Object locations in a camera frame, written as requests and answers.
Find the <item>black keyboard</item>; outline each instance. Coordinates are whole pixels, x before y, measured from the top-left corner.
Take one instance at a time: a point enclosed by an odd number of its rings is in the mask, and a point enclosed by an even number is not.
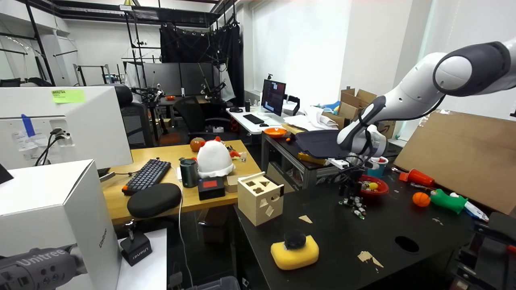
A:
[[[138,194],[162,183],[162,179],[170,170],[172,163],[149,160],[147,165],[138,175],[135,175],[133,179],[123,188],[125,196]]]
[[[257,118],[256,115],[244,115],[246,120],[249,120],[254,125],[264,125],[265,121]]]

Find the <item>black case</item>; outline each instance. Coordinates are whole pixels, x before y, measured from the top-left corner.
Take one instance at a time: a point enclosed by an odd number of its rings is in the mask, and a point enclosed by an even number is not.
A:
[[[218,199],[227,196],[227,179],[214,178],[214,179],[201,179],[199,181],[199,200]]]

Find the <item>sticker label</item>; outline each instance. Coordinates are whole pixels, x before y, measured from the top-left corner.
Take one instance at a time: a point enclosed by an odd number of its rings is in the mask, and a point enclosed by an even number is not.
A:
[[[265,199],[262,199],[260,204],[259,204],[260,208],[265,208],[265,207],[268,207],[268,205],[270,205],[270,204],[268,204]]]
[[[85,104],[85,91],[52,91],[52,102],[64,104]]]
[[[270,218],[273,217],[273,213],[275,213],[275,208],[273,208],[273,207],[270,207],[270,208],[265,212],[265,215],[268,215]]]

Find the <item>white container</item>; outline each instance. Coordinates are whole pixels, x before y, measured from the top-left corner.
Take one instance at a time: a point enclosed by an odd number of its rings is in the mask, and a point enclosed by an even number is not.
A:
[[[94,162],[12,170],[10,175],[14,179],[0,184],[0,255],[75,246],[72,255],[83,260],[86,275],[59,289],[115,290],[122,260]]]
[[[257,228],[285,213],[285,186],[262,175],[239,179],[239,210]]]

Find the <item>wooden cube with holes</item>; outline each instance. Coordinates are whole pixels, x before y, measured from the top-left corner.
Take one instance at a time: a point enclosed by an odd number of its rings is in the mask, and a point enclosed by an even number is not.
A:
[[[262,175],[239,181],[239,210],[257,228],[285,213],[285,186]]]

